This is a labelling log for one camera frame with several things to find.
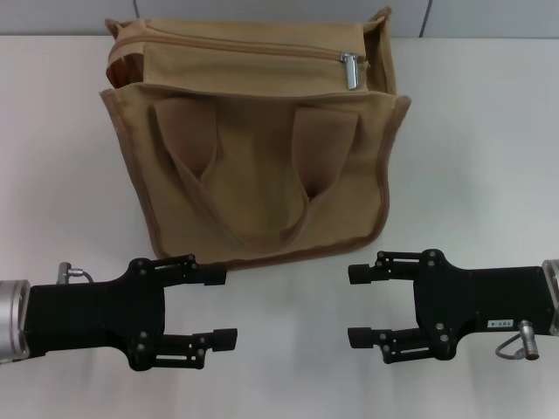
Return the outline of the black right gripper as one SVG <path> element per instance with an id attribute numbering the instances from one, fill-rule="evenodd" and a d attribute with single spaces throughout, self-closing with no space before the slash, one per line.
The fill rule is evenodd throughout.
<path id="1" fill-rule="evenodd" d="M 350 327 L 352 348 L 380 348 L 384 363 L 452 359 L 470 333 L 513 332 L 526 320 L 550 334 L 550 291 L 539 266 L 467 270 L 439 250 L 379 251 L 373 264 L 351 264 L 351 285 L 413 281 L 419 327 L 404 330 Z"/>

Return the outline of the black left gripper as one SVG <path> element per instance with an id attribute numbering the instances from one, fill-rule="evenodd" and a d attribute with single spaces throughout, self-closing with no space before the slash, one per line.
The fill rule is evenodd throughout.
<path id="1" fill-rule="evenodd" d="M 224 285 L 224 264 L 201 264 L 194 254 L 137 258 L 106 282 L 35 285 L 24 322 L 30 357 L 53 351 L 113 347 L 134 371 L 152 367 L 202 369 L 208 352 L 235 349 L 237 328 L 165 334 L 163 287 Z"/>

